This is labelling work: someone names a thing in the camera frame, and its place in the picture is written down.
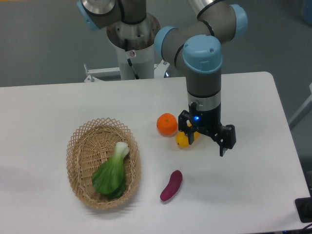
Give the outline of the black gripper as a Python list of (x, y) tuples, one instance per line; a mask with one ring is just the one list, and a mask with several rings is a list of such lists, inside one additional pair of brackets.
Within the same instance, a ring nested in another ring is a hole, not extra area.
[(224, 156), (225, 152), (232, 149), (236, 143), (235, 126), (221, 124), (221, 104), (214, 109), (200, 111), (197, 109), (197, 103), (193, 102), (189, 105), (189, 112), (183, 110), (179, 114), (178, 130), (188, 138), (189, 145), (192, 145), (195, 140), (195, 132), (212, 137), (219, 145), (220, 156)]

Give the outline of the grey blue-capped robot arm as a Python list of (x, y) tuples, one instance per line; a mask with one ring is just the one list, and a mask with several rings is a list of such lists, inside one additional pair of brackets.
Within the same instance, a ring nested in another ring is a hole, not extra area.
[(194, 25), (180, 30), (161, 27), (144, 0), (80, 0), (77, 6), (92, 30), (106, 29), (116, 48), (123, 80), (154, 77), (159, 55), (186, 78), (188, 110), (178, 117), (178, 129), (192, 144), (195, 132), (209, 136), (223, 155), (236, 142), (235, 127), (221, 124), (221, 45), (243, 35), (245, 10), (223, 0), (191, 0)]

